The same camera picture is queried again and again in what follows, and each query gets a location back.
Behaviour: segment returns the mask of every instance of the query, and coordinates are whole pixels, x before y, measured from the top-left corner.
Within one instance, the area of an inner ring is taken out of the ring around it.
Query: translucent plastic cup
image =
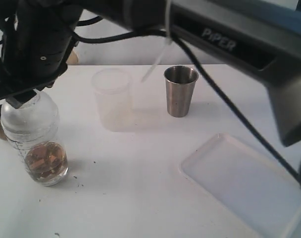
[[[100,121],[110,131],[122,131],[132,123],[131,75],[112,68],[97,72],[92,86]]]

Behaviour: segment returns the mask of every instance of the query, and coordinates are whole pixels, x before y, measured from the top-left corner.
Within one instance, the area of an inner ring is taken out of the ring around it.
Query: white table
[[[126,132],[105,130],[95,108],[90,80],[108,67],[122,68],[135,80],[134,109],[139,117]],[[157,67],[141,84],[149,66],[71,66],[46,90],[60,109],[69,176],[53,187],[38,185],[9,145],[0,141],[0,238],[57,237],[54,233],[61,238],[255,237],[227,209],[185,179],[178,165],[219,132],[268,153],[202,79],[189,114],[182,119],[169,116],[166,68]],[[290,148],[280,144],[263,86],[225,65],[207,65],[206,69],[298,168],[301,143]]]

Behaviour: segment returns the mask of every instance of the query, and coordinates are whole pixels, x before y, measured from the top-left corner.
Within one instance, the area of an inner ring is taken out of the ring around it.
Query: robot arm
[[[17,26],[11,17],[0,21],[5,25],[0,27],[5,29],[0,99],[7,98],[13,106],[32,97],[31,89],[52,86],[66,70],[75,42],[48,14],[49,7],[72,29],[87,9],[138,30],[163,26],[166,2],[19,0]],[[301,140],[301,13],[262,1],[174,0],[171,31],[261,82],[268,90],[283,144]]]

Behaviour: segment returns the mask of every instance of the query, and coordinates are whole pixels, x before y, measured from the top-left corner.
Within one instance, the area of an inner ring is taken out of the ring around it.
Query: clear plastic tray
[[[180,170],[263,237],[289,238],[301,220],[298,183],[227,134],[210,139]]]

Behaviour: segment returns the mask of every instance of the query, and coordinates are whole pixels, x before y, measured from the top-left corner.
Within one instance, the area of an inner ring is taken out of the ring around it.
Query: glass jar
[[[45,92],[36,93],[19,109],[5,102],[1,124],[31,178],[44,186],[51,186],[66,176],[67,157],[57,136],[58,107]]]

